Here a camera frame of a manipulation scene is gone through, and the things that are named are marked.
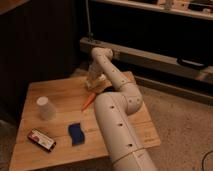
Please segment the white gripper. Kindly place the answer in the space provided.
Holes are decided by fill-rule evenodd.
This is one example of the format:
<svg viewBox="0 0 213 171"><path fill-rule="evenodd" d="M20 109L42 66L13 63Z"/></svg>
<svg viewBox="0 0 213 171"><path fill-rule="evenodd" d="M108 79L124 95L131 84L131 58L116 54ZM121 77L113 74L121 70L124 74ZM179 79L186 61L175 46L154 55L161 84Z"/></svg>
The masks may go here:
<svg viewBox="0 0 213 171"><path fill-rule="evenodd" d="M97 61L93 61L88 69L88 78L89 79L97 79L102 74L102 68L98 64ZM86 87L88 90L94 88L94 81L86 79ZM104 89L106 86L107 79L105 77L100 77L97 82L97 89Z"/></svg>

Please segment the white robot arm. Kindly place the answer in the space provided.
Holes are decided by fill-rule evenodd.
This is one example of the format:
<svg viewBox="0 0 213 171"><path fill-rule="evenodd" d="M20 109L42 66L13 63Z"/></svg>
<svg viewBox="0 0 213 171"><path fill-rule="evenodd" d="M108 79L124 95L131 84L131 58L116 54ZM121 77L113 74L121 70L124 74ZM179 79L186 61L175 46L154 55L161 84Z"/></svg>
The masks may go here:
<svg viewBox="0 0 213 171"><path fill-rule="evenodd" d="M87 86L95 87L96 80L104 73L115 89L114 92L100 93L94 101L96 120L114 170L157 171L128 119L128 115L142 107L140 90L111 63L111 49L95 47L91 56L93 63L89 67Z"/></svg>

